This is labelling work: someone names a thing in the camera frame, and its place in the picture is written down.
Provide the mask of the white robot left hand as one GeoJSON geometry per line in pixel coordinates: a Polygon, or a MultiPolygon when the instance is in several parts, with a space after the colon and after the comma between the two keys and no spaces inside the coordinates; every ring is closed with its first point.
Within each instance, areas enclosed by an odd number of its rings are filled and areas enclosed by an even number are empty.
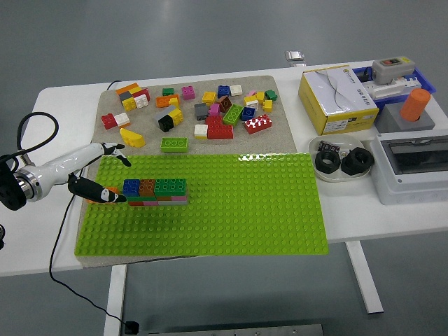
{"type": "Polygon", "coordinates": [[[112,155],[126,167],[130,167],[130,161],[121,153],[124,147],[119,143],[91,143],[40,167],[29,167],[28,172],[34,179],[30,183],[34,189],[31,201],[35,202],[46,197],[53,186],[67,184],[69,191],[74,195],[96,203],[126,202],[126,196],[112,192],[94,181],[76,175],[82,168],[92,164],[104,155],[112,155]]]}

